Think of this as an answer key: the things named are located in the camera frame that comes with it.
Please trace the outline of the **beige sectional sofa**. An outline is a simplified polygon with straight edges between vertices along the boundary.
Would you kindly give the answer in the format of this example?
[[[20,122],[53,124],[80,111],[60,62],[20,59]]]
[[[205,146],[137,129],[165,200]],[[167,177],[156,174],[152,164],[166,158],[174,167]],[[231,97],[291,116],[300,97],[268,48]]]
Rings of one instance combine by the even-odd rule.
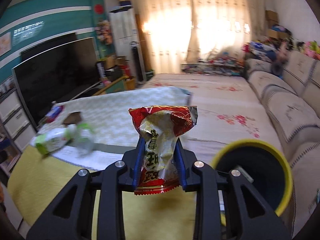
[[[319,61],[289,53],[282,76],[253,70],[248,83],[264,106],[293,176],[282,218],[295,239],[319,239]]]

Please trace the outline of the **red snack bag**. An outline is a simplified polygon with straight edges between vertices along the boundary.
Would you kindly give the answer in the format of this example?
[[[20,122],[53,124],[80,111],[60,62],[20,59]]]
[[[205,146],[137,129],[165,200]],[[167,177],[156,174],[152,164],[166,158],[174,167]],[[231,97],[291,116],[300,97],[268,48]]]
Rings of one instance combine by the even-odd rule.
[[[129,109],[133,125],[145,140],[142,172],[135,195],[168,192],[178,187],[174,164],[176,142],[197,123],[197,106],[146,106]]]

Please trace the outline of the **white standing air conditioner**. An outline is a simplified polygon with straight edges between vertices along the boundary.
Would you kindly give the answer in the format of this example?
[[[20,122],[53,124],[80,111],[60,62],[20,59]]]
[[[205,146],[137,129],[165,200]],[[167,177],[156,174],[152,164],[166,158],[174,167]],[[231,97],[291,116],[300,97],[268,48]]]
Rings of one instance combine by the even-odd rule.
[[[137,80],[137,76],[136,76],[135,66],[133,64],[133,56],[131,53],[130,43],[132,41],[136,41],[138,43],[140,64],[142,67],[143,77],[145,81],[146,76],[145,76],[144,61],[143,61],[143,55],[140,47],[140,39],[139,39],[138,28],[136,24],[136,15],[135,15],[133,6],[127,5],[127,6],[117,7],[116,9],[110,11],[108,13],[108,16],[111,22],[111,29],[112,29],[113,42],[116,50],[116,55],[126,57],[126,61],[130,68],[131,74],[136,78],[136,80]]]

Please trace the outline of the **green yellow patterned tablecloth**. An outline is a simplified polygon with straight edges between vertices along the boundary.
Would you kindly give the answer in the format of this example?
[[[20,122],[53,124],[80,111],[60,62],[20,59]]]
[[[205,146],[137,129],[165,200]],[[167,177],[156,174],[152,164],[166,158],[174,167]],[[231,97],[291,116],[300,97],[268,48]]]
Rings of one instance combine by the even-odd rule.
[[[81,168],[105,169],[136,147],[139,135],[129,109],[152,105],[186,106],[192,93],[177,87],[142,88],[65,102],[57,119],[44,125],[46,134],[61,128],[72,113],[81,121],[74,140],[48,154],[35,142],[24,150],[9,179],[14,204],[28,225],[33,225],[53,198]],[[195,194],[177,187],[163,194],[137,196],[123,193],[127,239],[191,239]]]

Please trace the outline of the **white drawer unit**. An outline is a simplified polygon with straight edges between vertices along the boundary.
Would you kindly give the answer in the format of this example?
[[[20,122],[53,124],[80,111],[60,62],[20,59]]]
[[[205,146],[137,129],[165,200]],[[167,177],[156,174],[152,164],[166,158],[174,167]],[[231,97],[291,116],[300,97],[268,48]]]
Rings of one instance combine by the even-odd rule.
[[[14,148],[20,153],[36,135],[15,88],[1,97],[1,125]]]

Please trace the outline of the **yellow rimmed trash bin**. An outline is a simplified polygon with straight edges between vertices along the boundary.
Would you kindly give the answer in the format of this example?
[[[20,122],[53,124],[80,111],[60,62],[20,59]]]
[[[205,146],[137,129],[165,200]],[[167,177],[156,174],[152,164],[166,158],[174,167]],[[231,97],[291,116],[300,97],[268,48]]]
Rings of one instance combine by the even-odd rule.
[[[293,192],[291,168],[286,158],[271,144],[257,139],[241,139],[221,149],[211,167],[240,171],[259,191],[277,216],[286,210]]]

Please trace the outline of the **stack of books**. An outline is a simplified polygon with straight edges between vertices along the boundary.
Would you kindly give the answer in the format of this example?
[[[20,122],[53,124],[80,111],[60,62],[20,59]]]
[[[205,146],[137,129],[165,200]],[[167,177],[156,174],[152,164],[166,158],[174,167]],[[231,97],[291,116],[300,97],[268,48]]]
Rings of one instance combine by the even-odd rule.
[[[52,109],[45,116],[46,123],[53,122],[62,111],[63,106],[53,106]]]

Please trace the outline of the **floral beige floor mat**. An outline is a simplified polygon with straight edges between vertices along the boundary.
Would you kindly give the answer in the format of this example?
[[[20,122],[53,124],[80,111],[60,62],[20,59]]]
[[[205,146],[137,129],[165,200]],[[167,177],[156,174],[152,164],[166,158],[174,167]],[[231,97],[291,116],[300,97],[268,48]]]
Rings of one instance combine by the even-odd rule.
[[[243,77],[201,74],[157,74],[144,87],[174,86],[192,93],[197,124],[181,136],[185,149],[210,164],[231,142],[259,139],[278,150],[281,144],[264,107]]]

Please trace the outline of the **pile of plush toys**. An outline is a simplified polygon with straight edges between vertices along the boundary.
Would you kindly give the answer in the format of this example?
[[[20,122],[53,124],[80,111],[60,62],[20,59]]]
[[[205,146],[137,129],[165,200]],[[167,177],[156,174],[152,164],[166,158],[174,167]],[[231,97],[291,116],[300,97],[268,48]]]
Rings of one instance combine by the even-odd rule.
[[[293,38],[291,31],[275,24],[268,29],[267,36],[253,40],[242,48],[244,55],[243,76],[248,78],[253,71],[263,71],[282,77],[285,64],[293,51],[319,60],[319,43],[302,42]]]

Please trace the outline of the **low glass toy shelf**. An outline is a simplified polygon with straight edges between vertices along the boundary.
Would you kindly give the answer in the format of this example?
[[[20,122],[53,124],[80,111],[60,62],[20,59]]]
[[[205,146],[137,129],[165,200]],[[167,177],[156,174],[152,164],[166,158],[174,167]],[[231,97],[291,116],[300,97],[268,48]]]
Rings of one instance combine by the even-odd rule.
[[[211,62],[182,63],[181,72],[189,74],[242,76],[244,66],[234,60],[213,60]]]

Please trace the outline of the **black tower fan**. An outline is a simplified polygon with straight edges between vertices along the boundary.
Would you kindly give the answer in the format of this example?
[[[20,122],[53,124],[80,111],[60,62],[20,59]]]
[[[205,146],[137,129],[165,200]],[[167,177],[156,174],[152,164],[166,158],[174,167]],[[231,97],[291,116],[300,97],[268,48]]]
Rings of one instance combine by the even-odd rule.
[[[132,56],[133,56],[133,64],[135,66],[137,80],[138,80],[138,82],[143,82],[144,81],[144,77],[143,77],[142,67],[141,67],[141,64],[140,64],[138,43],[136,41],[132,41],[130,43],[130,47],[131,47],[131,53],[132,53]]]

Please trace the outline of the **large black television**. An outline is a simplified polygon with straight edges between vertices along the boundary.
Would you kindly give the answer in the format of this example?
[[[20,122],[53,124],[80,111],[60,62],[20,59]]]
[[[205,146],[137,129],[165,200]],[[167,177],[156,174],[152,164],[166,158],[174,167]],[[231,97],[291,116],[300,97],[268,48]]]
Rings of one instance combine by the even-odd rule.
[[[43,51],[12,69],[24,110],[37,127],[52,102],[66,102],[100,81],[93,37]]]

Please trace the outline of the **cream embroidered curtains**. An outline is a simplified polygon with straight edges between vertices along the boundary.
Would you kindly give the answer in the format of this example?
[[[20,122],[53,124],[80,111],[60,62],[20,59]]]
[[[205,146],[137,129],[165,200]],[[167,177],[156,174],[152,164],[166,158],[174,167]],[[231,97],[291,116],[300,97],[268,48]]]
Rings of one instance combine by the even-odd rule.
[[[226,53],[263,36],[265,0],[131,0],[140,16],[151,68],[176,74],[183,63]]]

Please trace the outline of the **teal yellow tv cabinet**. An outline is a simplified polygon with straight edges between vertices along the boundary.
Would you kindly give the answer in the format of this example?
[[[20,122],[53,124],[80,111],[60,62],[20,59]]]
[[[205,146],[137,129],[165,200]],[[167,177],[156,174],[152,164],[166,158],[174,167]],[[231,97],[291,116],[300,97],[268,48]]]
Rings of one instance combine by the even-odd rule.
[[[127,86],[126,86],[126,79],[127,78],[128,78],[128,76],[126,76],[126,75],[118,78],[117,80],[108,84],[106,87],[97,91],[95,94],[93,94],[93,96],[123,92],[123,91],[127,90]]]

